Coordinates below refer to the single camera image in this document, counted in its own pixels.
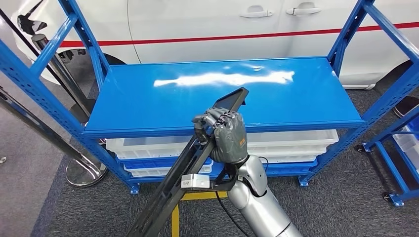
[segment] yellow floor marking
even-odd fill
[[[171,213],[171,236],[179,237],[179,205]]]
[[[226,191],[218,192],[218,195],[220,196],[220,198],[226,198],[227,192]],[[203,193],[185,194],[181,200],[187,201],[187,200],[214,199],[214,198],[217,198],[217,196],[215,195],[215,192],[203,192]]]
[[[220,198],[226,198],[227,192],[220,191],[218,192]],[[214,199],[217,198],[215,192],[203,192],[203,193],[188,193],[183,196],[181,201],[188,200],[202,200],[202,199]],[[179,237],[179,205],[176,205],[173,212],[171,213],[171,236]]]

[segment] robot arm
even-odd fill
[[[268,187],[266,172],[259,157],[248,155],[247,137],[243,117],[238,112],[224,108],[210,108],[192,119],[195,133],[201,143],[206,143],[206,126],[214,129],[216,146],[210,157],[225,164],[225,173],[210,182],[210,177],[189,174],[182,177],[181,187],[192,190],[227,191],[232,204],[239,209],[258,237],[300,237],[301,234],[278,204]]]

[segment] stacked plastic bins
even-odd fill
[[[419,117],[412,120],[408,125],[404,126],[402,132],[419,131]],[[394,134],[394,140],[400,149],[406,154],[411,165],[416,169],[419,175],[419,135],[413,134]]]
[[[266,158],[268,176],[303,175],[317,165],[316,157],[338,141],[336,130],[248,133],[248,151]],[[106,148],[133,177],[161,181],[191,136],[108,139]],[[216,177],[223,165],[206,160],[200,173]]]

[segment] red stripe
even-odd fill
[[[398,29],[419,27],[419,22],[397,23],[394,24]],[[149,44],[149,43],[173,43],[173,42],[190,42],[190,41],[207,41],[207,40],[232,40],[232,39],[248,39],[248,38],[264,38],[264,37],[281,37],[281,36],[306,36],[339,33],[341,29],[326,29],[315,31],[295,31],[280,32],[257,35],[241,35],[241,36],[216,36],[201,38],[181,38],[181,39],[145,39],[145,40],[104,40],[98,41],[100,46],[127,45],[127,44]],[[362,26],[357,31],[378,31],[380,26]],[[81,41],[64,41],[61,47],[83,47]]]

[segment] car door handle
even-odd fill
[[[318,7],[313,7],[313,8],[297,8],[297,7],[295,7],[295,8],[287,9],[285,12],[289,15],[296,16],[296,15],[314,14],[314,13],[317,13],[317,12],[320,12],[320,11],[322,11],[322,9],[318,8]]]
[[[243,12],[240,14],[241,17],[246,18],[256,18],[256,17],[268,17],[274,14],[273,11],[264,10],[264,11],[257,11],[257,12]]]

